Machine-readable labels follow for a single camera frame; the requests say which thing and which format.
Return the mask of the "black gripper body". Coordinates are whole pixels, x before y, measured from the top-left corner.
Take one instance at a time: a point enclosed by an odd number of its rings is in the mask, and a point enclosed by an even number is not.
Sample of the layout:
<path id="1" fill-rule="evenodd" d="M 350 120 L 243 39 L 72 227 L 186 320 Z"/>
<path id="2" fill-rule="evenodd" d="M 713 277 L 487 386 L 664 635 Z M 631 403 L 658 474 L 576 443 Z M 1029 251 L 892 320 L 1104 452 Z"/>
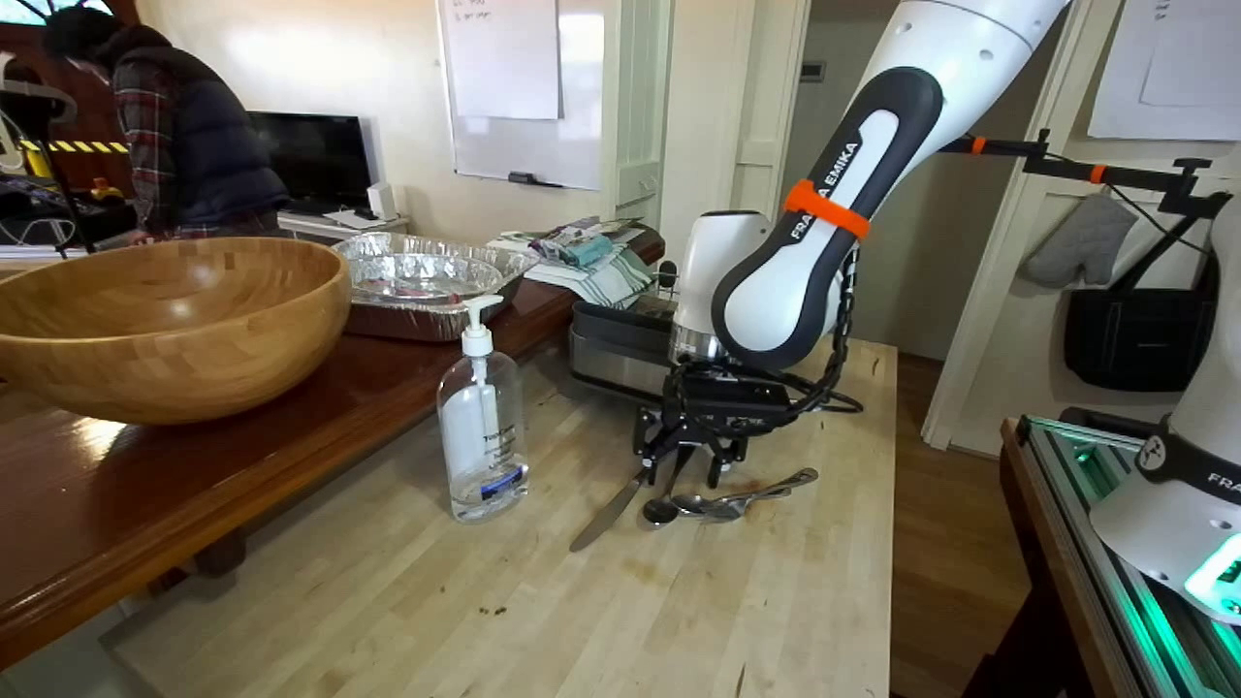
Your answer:
<path id="1" fill-rule="evenodd" d="M 681 447 L 705 447 L 716 467 L 743 459 L 753 433 L 792 417 L 775 376 L 716 362 L 676 366 L 654 403 L 636 412 L 631 452 L 654 467 Z"/>

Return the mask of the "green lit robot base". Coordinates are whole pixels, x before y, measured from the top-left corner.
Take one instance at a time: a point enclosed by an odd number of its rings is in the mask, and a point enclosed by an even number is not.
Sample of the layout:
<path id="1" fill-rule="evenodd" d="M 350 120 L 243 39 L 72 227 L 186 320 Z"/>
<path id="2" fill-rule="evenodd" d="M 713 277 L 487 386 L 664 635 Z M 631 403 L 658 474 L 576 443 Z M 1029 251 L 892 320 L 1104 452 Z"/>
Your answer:
<path id="1" fill-rule="evenodd" d="M 1104 698 L 1241 698 L 1237 508 L 1146 479 L 1145 443 L 1061 417 L 999 425 L 1035 589 Z"/>

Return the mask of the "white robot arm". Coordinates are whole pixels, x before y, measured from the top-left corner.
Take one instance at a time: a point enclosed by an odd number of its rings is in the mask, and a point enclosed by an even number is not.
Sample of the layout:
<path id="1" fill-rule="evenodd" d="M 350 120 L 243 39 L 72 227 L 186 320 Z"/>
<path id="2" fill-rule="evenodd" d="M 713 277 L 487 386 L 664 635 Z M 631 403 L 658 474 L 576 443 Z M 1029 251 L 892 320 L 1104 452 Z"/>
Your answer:
<path id="1" fill-rule="evenodd" d="M 664 394 L 636 412 L 636 483 L 665 452 L 708 479 L 805 412 L 849 355 L 852 264 L 871 213 L 1020 76 L 1070 0 L 901 0 L 814 167 L 775 220 L 700 213 L 672 314 Z"/>

